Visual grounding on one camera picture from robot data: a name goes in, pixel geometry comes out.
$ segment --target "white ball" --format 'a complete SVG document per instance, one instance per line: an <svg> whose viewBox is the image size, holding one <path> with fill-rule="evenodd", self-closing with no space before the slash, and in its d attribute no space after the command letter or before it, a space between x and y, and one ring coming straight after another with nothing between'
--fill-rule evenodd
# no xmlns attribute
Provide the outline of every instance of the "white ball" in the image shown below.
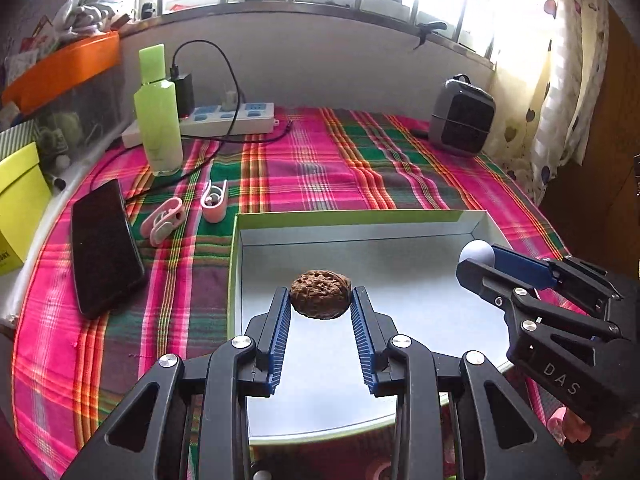
<svg viewBox="0 0 640 480"><path fill-rule="evenodd" d="M462 248L458 262L469 258L489 267L495 265L494 249L484 240L473 240Z"/></svg>
<svg viewBox="0 0 640 480"><path fill-rule="evenodd" d="M273 476L266 470L256 471L254 474L254 480L271 480Z"/></svg>

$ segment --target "curtain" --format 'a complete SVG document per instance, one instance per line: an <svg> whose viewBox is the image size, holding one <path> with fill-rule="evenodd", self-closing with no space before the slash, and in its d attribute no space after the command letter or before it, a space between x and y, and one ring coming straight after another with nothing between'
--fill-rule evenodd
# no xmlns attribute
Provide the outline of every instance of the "curtain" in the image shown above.
<svg viewBox="0 0 640 480"><path fill-rule="evenodd" d="M499 0L485 151L537 203L558 167L579 164L609 42L606 0Z"/></svg>

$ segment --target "charger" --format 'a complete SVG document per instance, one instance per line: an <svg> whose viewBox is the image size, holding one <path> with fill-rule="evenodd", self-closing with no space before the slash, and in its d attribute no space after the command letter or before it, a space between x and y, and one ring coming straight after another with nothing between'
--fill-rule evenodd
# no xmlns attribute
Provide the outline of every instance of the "charger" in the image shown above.
<svg viewBox="0 0 640 480"><path fill-rule="evenodd" d="M180 69L174 63L169 69L169 74L169 81L175 84L175 100L178 105L178 117L181 119L189 117L196 107L193 97L191 72L188 74L180 74Z"/></svg>

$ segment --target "smartphone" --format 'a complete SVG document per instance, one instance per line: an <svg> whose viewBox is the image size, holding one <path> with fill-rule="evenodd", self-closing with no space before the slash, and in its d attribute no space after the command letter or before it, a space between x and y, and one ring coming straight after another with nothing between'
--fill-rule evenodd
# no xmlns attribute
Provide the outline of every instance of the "smartphone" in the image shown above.
<svg viewBox="0 0 640 480"><path fill-rule="evenodd" d="M73 204L71 260L78 308L87 319L119 306L146 282L116 179Z"/></svg>

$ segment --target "black cable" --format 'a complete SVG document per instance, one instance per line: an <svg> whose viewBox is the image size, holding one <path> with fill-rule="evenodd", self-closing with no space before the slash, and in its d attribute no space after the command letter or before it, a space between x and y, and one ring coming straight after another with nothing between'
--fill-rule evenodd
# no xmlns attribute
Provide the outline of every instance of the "black cable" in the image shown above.
<svg viewBox="0 0 640 480"><path fill-rule="evenodd" d="M178 52L180 52L180 50L184 46L187 46L188 44L191 44L191 43L206 43L208 45L211 45L211 46L215 47L218 50L218 52L220 54L222 54L222 57L225 59L225 62L226 62L227 67L229 68L229 72L231 74L231 77L234 80L234 85L236 85L236 97L237 97L237 99L236 99L236 111L234 112L234 118L231 119L231 124L229 125L229 129L226 131L226 134L223 136L223 137L227 137L229 134L231 134L231 130L234 128L234 125L236 124L236 119L238 118L238 112L240 111L240 94L241 94L241 90L240 90L240 85L238 84L238 79L236 79L236 73L234 72L234 69L231 66L231 63L229 61L229 58L226 56L224 51L219 46L217 46L215 43L213 43L213 41L209 41L209 40L189 40L189 41L185 41L178 48L176 48L175 52L174 52L174 56L172 57L172 60L171 60L170 73L173 74L174 72L178 72L178 67L175 64L175 57L178 55ZM217 148L214 150L214 152L211 153L211 155L209 155L205 160L202 161L202 163L197 165L195 168L193 168L190 171L187 171L187 173L183 173L180 177L174 178L173 180L171 180L169 182L165 182L163 184L160 184L159 186L150 187L149 189L145 189L143 191L140 191L139 193L136 193L136 194L130 196L129 198L127 198L125 200L125 202L129 203L129 202L132 202L133 200L135 200L137 198L140 198L141 196L145 196L146 194L153 193L153 192L156 192L156 191L160 191L161 189L166 189L167 187L175 186L175 184L178 184L179 182L183 181L185 178L190 177L192 174L200 171L207 164L209 164L213 160L213 158L218 154L218 152L220 151L220 149L222 148L223 145L224 145L224 142L221 140L220 144L217 146Z"/></svg>
<svg viewBox="0 0 640 480"><path fill-rule="evenodd" d="M197 137L197 136L188 136L188 135L183 135L180 136L183 139L200 139L200 140L208 140L208 141L214 141L214 140L218 140L220 142L220 145L216 148L216 151L214 152L213 156L211 156L211 158L213 158L217 152L220 151L220 148L222 147L222 144L269 144L270 142L276 142L280 139L282 139L284 136L286 136L290 131L291 128L293 126L293 121L289 121L287 122L287 125L284 127L284 130L282 131L282 133L280 133L279 135L277 135L276 137L273 137L273 139L256 139L256 140L245 140L245 139L238 139L238 140L233 140L233 139L219 139L219 138L215 138L215 137ZM95 183L95 178L101 174L114 160L116 160L117 158L119 158L120 156L124 155L125 153L130 152L131 150L135 150L136 148L140 148L142 146L142 144L137 144L135 146L131 146L129 148L125 148L124 150L122 150L121 152L116 153L115 155L113 155L109 160L107 160L107 162L105 162L102 167L100 168L99 171L97 171L94 176L91 177L91 182L89 183L89 191L93 191L94 190L94 183ZM146 194L148 192L150 192L151 190L157 190L157 189L164 189L164 187L168 187L170 184L168 184L167 186L157 186L157 187L151 187L147 190L145 190L144 192L141 192L143 194Z"/></svg>

